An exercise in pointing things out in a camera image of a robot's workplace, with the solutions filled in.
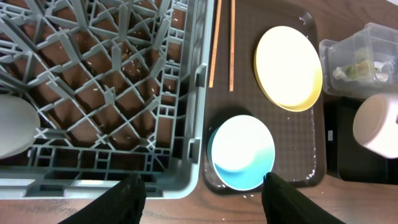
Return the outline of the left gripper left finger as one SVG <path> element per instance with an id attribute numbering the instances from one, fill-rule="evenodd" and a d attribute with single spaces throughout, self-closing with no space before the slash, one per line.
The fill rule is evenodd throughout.
<path id="1" fill-rule="evenodd" d="M 62 223 L 138 224 L 146 197 L 144 181 L 139 175 L 131 174 Z"/>

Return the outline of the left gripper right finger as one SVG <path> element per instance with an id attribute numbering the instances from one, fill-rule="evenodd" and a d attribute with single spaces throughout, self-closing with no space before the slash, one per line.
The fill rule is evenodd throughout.
<path id="1" fill-rule="evenodd" d="M 343 223 L 273 172 L 263 178 L 261 199 L 267 224 Z"/>

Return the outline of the light blue bowl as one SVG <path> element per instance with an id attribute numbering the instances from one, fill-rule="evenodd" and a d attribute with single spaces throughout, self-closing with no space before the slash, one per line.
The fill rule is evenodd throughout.
<path id="1" fill-rule="evenodd" d="M 237 191 L 263 183 L 275 162 L 275 143 L 267 126 L 249 115 L 226 120 L 211 134 L 207 145 L 211 168 L 222 183 Z"/>

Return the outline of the white pink bowl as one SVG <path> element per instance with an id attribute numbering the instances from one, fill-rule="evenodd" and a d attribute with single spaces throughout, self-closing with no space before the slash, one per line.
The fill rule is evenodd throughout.
<path id="1" fill-rule="evenodd" d="M 357 110 L 353 136 L 362 147 L 387 159 L 397 158 L 397 95 L 378 94 Z"/>

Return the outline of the white napkin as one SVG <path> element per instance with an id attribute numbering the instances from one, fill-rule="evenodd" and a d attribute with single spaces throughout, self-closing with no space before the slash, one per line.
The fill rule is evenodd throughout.
<path id="1" fill-rule="evenodd" d="M 345 82 L 364 82 L 364 83 L 372 83 L 375 82 L 376 80 L 380 81 L 380 82 L 387 82 L 388 78 L 389 78 L 389 74 L 385 73 L 382 71 L 382 68 L 385 66 L 385 63 L 382 62 L 374 62 L 374 66 L 377 70 L 377 72 L 374 74 L 373 79 L 370 80 L 359 80 L 359 81 L 355 81 L 355 80 L 350 80 L 347 77 L 346 74 L 346 69 L 349 65 L 346 65 L 344 67 L 336 67 L 332 73 L 332 76 L 336 79 L 336 80 L 343 80 Z"/>

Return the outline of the green orange snack wrapper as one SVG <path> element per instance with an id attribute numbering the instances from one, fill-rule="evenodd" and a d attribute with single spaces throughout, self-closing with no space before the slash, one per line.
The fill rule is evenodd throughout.
<path id="1" fill-rule="evenodd" d="M 360 48 L 354 53 L 354 64 L 346 69 L 347 77 L 350 80 L 370 80 L 377 72 L 374 62 L 369 59 L 367 48 Z"/>

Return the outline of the wooden chopstick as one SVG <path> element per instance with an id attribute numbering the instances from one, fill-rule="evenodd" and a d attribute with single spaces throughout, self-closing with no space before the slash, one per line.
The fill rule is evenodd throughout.
<path id="1" fill-rule="evenodd" d="M 236 1 L 231 0 L 231 18 L 230 18 L 230 47 L 229 47 L 229 91 L 234 91 L 234 55 L 235 55 L 235 7 Z"/>
<path id="2" fill-rule="evenodd" d="M 212 54 L 211 54 L 211 65 L 210 65 L 209 84 L 208 84 L 209 88 L 213 88 L 213 86 L 214 86 L 216 56 L 217 56 L 217 50 L 218 50 L 218 37 L 219 37 L 219 32 L 220 32 L 221 7 L 222 7 L 222 0 L 217 0 L 215 28 L 214 28 L 214 36 L 213 36 L 213 48 L 212 48 Z"/>

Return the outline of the black waste tray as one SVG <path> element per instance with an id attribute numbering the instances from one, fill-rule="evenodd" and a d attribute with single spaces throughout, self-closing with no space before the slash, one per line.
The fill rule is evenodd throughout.
<path id="1" fill-rule="evenodd" d="M 396 185 L 397 159 L 386 159 L 354 139 L 354 116 L 361 103 L 347 97 L 324 103 L 327 174 L 344 181 Z"/>

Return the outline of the grey plastic dish rack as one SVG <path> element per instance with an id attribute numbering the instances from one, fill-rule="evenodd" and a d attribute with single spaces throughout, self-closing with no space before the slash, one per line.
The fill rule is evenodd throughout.
<path id="1" fill-rule="evenodd" d="M 98 198 L 137 174 L 151 199 L 196 187 L 213 1 L 1 2 L 1 97 L 32 114 L 1 159 L 3 200 Z"/>

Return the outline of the yellow round plate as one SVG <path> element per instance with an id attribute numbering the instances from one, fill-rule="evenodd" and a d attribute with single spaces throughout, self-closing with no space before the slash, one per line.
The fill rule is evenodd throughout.
<path id="1" fill-rule="evenodd" d="M 254 73 L 265 96 L 292 112 L 311 108 L 322 91 L 322 66 L 312 43 L 300 31 L 277 26 L 260 38 Z"/>

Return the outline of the clear plastic bin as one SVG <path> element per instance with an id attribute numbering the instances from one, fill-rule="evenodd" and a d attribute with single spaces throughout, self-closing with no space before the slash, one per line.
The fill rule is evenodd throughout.
<path id="1" fill-rule="evenodd" d="M 375 23 L 342 41 L 319 44 L 323 91 L 366 99 L 397 93 L 397 30 Z"/>

